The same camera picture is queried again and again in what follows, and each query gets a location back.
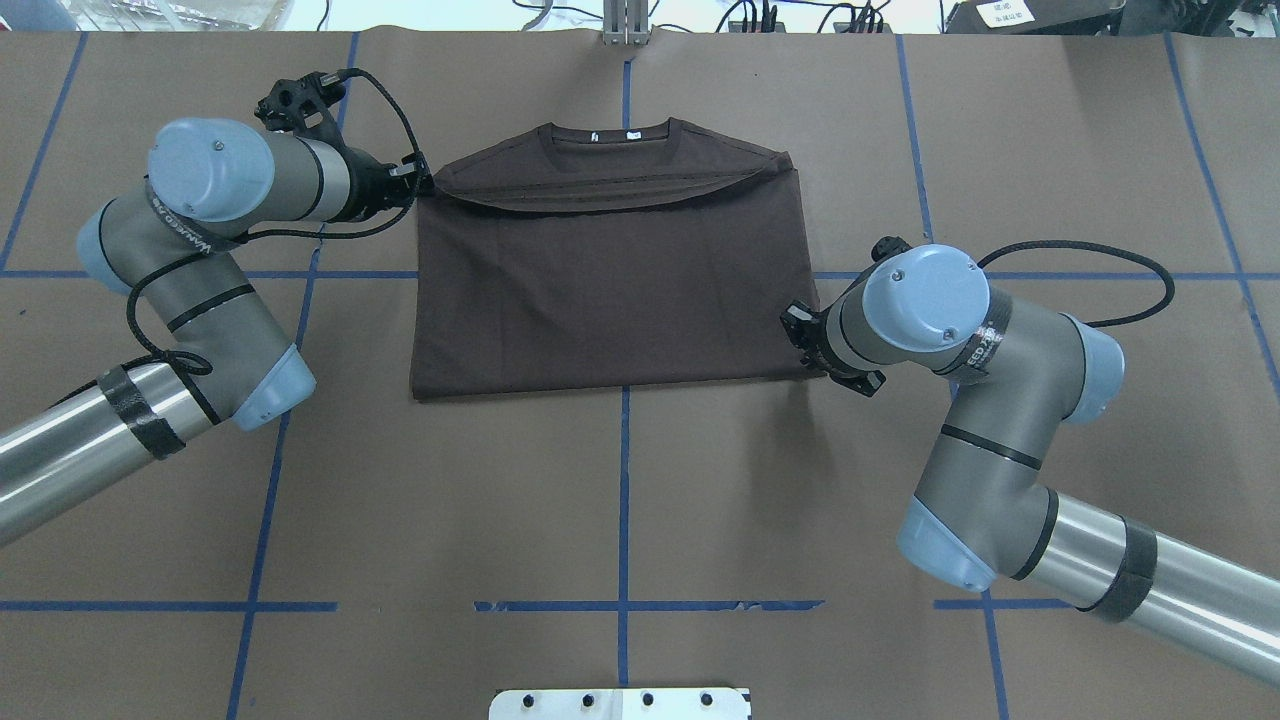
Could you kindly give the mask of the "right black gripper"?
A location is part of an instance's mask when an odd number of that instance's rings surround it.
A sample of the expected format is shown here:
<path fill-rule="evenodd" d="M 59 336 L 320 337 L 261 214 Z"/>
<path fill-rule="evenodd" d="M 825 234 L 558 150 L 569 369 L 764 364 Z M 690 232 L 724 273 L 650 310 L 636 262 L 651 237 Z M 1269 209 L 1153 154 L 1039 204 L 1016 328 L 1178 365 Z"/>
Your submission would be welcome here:
<path fill-rule="evenodd" d="M 820 370 L 837 386 L 864 397 L 874 396 L 886 380 L 884 373 L 860 369 L 842 360 L 829 341 L 827 315 L 827 310 L 815 310 L 796 301 L 780 314 L 780 322 L 788 342 L 801 352 L 805 368 Z"/>

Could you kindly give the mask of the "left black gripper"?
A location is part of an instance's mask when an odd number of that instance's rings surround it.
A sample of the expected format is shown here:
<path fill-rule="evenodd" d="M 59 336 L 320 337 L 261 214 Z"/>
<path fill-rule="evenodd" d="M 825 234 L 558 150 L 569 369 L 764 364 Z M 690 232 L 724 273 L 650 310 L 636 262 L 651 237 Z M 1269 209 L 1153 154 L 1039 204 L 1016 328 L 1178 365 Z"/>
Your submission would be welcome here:
<path fill-rule="evenodd" d="M 421 152 L 398 163 L 384 163 L 364 150 L 346 150 L 349 197 L 346 222 L 365 222 L 380 211 L 411 208 L 416 199 L 434 192 L 435 181 Z"/>

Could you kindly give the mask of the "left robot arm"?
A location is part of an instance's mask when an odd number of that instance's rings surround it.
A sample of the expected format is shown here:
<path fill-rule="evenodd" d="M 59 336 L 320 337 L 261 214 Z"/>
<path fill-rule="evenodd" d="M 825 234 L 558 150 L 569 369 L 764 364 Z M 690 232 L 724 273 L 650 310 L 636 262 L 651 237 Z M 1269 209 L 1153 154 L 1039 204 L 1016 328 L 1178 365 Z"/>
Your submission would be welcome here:
<path fill-rule="evenodd" d="M 143 183 L 101 206 L 76 241 L 88 275 L 125 296 L 143 356 L 110 366 L 3 434 L 3 543 L 180 452 L 223 421 L 253 430 L 316 380 L 233 252 L 253 227 L 404 214 L 429 179 L 420 149 L 383 163 L 330 117 L 296 133 L 221 118 L 165 124 Z"/>

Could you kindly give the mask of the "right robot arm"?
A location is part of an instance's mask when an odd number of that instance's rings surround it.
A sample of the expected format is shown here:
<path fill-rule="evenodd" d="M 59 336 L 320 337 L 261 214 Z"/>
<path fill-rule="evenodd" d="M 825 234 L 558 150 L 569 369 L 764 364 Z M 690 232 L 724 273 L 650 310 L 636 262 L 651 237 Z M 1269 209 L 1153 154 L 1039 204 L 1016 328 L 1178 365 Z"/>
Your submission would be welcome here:
<path fill-rule="evenodd" d="M 1011 296 L 986 266 L 890 236 L 828 307 L 795 301 L 780 315 L 804 366 L 863 396 L 901 363 L 955 384 L 899 530 L 902 556 L 973 593 L 1032 582 L 1276 685 L 1275 579 L 1039 483 L 1059 428 L 1100 418 L 1126 360 L 1103 323 Z"/>

